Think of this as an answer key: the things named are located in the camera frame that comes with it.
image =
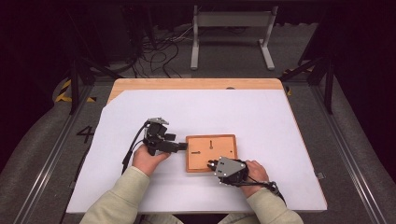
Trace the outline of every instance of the white tabletop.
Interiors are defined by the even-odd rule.
[[[113,187],[138,129],[158,117],[169,121],[167,132],[175,133],[177,142],[187,135],[235,134],[239,159],[261,163],[289,209],[327,209],[283,90],[137,90],[124,91],[103,109],[67,213],[86,212]],[[179,151],[158,166],[138,210],[231,213],[251,208],[238,188],[220,185],[213,173],[186,173],[185,153]]]

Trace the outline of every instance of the table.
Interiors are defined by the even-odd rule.
[[[186,105],[192,96],[193,105]],[[160,113],[170,122],[168,132],[177,134],[177,142],[193,134],[234,133],[239,158],[256,158],[263,164],[290,209],[327,209],[279,80],[119,79],[102,112],[67,213],[85,212],[112,187],[137,129]],[[143,214],[251,212],[238,188],[219,185],[211,173],[187,174],[183,152],[160,164],[150,183],[139,206]]]

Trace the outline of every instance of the wooden tray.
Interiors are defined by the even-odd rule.
[[[237,159],[234,134],[190,135],[186,152],[186,170],[188,173],[212,172],[207,167],[209,160],[218,160],[220,156]]]

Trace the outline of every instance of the sleeve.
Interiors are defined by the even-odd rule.
[[[80,223],[134,223],[137,206],[149,186],[149,177],[131,166],[114,187],[85,213]]]
[[[285,203],[269,189],[262,188],[249,198],[247,202],[256,213],[261,224],[303,223],[300,216],[289,210]]]

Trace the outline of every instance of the floor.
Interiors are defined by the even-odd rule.
[[[141,59],[134,69],[121,75],[280,77],[286,69],[297,66],[315,28],[315,24],[274,27],[269,43],[274,71],[265,67],[257,43],[260,30],[227,28],[201,32],[196,71],[190,70],[191,41],[184,39],[161,52],[147,48],[148,62]],[[112,69],[118,66],[122,65],[114,64]],[[322,104],[323,83],[311,87],[305,78],[301,74],[284,85],[290,88],[290,106],[314,168],[324,175],[319,183],[328,210],[299,213],[303,221],[396,223],[396,186],[377,159],[343,91],[335,80],[333,114],[329,115]],[[92,87],[81,87],[81,95],[95,98],[95,102],[82,104],[73,116],[68,115],[70,103],[57,102],[23,137],[0,176],[0,223],[79,223],[82,215],[65,214],[64,210],[73,191],[70,186],[92,141],[89,130],[93,133],[99,122],[112,83],[109,77],[97,77]],[[54,91],[54,100],[63,84]]]

